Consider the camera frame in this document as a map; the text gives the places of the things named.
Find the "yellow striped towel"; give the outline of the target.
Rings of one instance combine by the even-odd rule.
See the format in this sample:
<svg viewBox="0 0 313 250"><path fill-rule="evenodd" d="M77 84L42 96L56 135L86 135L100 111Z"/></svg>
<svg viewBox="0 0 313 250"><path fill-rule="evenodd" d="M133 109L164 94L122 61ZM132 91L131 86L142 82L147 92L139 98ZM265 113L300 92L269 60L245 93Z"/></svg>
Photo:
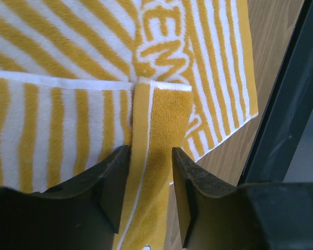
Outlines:
<svg viewBox="0 0 313 250"><path fill-rule="evenodd" d="M129 145L114 249L163 249L173 147L198 161L257 114L246 1L0 1L0 186Z"/></svg>

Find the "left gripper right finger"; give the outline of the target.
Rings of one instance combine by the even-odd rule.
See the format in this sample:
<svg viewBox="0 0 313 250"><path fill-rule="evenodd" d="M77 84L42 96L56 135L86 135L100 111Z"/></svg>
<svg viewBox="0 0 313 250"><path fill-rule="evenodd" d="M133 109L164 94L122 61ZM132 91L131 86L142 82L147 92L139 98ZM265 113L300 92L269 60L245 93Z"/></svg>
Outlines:
<svg viewBox="0 0 313 250"><path fill-rule="evenodd" d="M313 183L233 186L172 149L185 249L313 249Z"/></svg>

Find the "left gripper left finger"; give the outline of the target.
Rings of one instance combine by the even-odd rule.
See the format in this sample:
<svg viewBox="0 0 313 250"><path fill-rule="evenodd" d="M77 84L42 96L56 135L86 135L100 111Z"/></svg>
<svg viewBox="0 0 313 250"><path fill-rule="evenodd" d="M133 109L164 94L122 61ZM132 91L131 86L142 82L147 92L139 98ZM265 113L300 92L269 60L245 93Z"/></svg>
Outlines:
<svg viewBox="0 0 313 250"><path fill-rule="evenodd" d="M43 193L0 187L0 249L111 249L129 162L124 145Z"/></svg>

